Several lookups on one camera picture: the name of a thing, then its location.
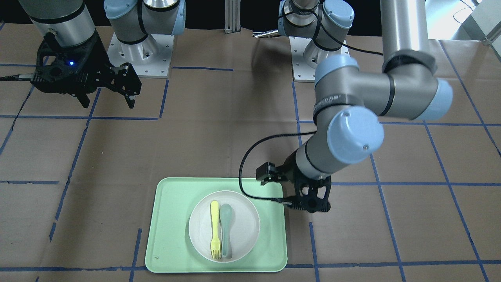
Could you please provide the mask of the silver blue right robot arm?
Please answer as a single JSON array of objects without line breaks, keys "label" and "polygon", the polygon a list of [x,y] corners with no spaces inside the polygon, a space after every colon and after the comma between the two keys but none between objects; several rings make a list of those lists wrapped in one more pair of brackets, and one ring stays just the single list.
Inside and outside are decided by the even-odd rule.
[{"label": "silver blue right robot arm", "polygon": [[136,66],[161,61],[154,35],[182,34],[184,0],[106,0],[106,18],[118,40],[119,63],[112,63],[82,0],[22,0],[43,36],[32,75],[17,75],[43,93],[67,94],[88,108],[98,88],[122,95],[129,108],[141,91]]}]

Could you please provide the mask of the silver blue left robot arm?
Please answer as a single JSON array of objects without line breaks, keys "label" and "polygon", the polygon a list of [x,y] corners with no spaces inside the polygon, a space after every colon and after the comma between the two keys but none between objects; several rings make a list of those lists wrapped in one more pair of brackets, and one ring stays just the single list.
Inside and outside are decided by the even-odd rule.
[{"label": "silver blue left robot arm", "polygon": [[272,201],[295,210],[327,212],[331,175],[362,162],[383,143],[380,116],[437,120],[446,114],[453,90],[434,77],[424,0],[380,2],[383,64],[381,73],[363,72],[353,57],[336,50],[352,27],[354,11],[343,0],[283,0],[279,34],[310,38],[329,52],[315,65],[317,127],[283,163],[268,165],[261,184],[289,181],[295,195]]}]

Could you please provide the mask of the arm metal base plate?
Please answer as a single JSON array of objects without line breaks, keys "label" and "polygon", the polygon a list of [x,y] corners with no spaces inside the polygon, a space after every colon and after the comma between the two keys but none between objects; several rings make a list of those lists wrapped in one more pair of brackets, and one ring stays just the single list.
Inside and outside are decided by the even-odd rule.
[{"label": "arm metal base plate", "polygon": [[293,81],[313,83],[318,64],[334,54],[349,56],[349,50],[341,46],[336,51],[319,49],[309,38],[289,37],[292,57]]},{"label": "arm metal base plate", "polygon": [[175,39],[168,34],[150,34],[141,43],[127,45],[113,34],[107,54],[114,66],[131,63],[140,78],[167,79]]}]

